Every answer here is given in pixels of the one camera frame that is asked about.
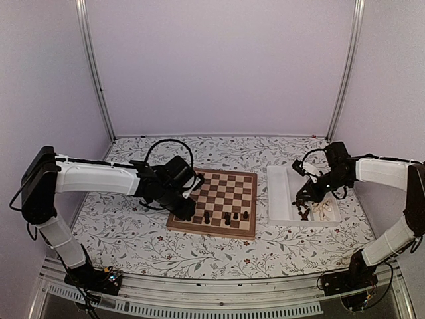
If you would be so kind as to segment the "wooden chessboard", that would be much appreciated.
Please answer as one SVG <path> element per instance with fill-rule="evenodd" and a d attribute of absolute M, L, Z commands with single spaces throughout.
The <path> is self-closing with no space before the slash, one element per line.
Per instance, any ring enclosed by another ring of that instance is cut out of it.
<path fill-rule="evenodd" d="M 203 175 L 205 182 L 192 192 L 191 199 L 196 203 L 195 214 L 190 221 L 182 221 L 169 215 L 167 228 L 170 231 L 211 235 L 222 238 L 253 241 L 256 238 L 256 200 L 257 181 L 255 173 L 196 169 Z M 203 214 L 210 212 L 210 223 L 204 223 Z M 249 220 L 243 219 L 244 212 Z M 231 224 L 224 224 L 225 213 L 230 213 Z M 238 213 L 239 219 L 233 219 Z"/>

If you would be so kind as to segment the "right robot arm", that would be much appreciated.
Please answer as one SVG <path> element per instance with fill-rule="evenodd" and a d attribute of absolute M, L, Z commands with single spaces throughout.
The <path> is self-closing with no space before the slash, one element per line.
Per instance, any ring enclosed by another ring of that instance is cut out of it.
<path fill-rule="evenodd" d="M 307 181 L 296 193 L 294 205 L 319 203 L 339 189 L 354 189 L 370 217 L 377 238 L 354 253 L 343 284 L 356 290 L 369 279 L 369 271 L 403 253 L 424 236 L 424 162 L 365 154 L 352 156 L 343 142 L 321 149 L 329 171 L 323 173 L 307 159 L 308 151 L 292 168 Z"/>

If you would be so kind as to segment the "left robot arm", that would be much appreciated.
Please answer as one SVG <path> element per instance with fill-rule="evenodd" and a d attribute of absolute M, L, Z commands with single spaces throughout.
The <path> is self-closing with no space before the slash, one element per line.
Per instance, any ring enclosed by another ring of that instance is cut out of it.
<path fill-rule="evenodd" d="M 99 276 L 88 266 L 86 256 L 70 227 L 55 207 L 55 198 L 63 193 L 111 193 L 141 198 L 146 205 L 158 204 L 174 216 L 187 220 L 195 214 L 196 203 L 190 198 L 204 182 L 192 163 L 181 156 L 165 165 L 146 161 L 128 163 L 72 158 L 42 147 L 24 176 L 9 207 L 22 214 L 36 227 L 50 247 L 73 269 L 72 275 L 84 288 L 94 288 Z"/>

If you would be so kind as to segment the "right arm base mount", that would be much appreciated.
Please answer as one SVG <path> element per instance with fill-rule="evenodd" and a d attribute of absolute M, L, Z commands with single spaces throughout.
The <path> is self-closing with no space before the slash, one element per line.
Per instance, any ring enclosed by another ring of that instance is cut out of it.
<path fill-rule="evenodd" d="M 352 312 L 365 310 L 378 283 L 375 271 L 376 265 L 368 266 L 362 252 L 356 252 L 350 259 L 347 270 L 323 273 L 317 283 L 326 296 L 344 294 L 361 290 L 358 294 L 345 296 L 341 299 L 343 306 Z"/>

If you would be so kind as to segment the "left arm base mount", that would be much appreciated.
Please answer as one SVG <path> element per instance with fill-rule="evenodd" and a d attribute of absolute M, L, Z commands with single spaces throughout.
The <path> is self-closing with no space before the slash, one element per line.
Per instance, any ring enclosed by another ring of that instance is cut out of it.
<path fill-rule="evenodd" d="M 103 269 L 94 268 L 89 259 L 76 268 L 70 268 L 65 263 L 63 266 L 66 270 L 64 279 L 66 284 L 112 296 L 117 296 L 120 291 L 124 274 L 122 270 L 112 266 Z"/>

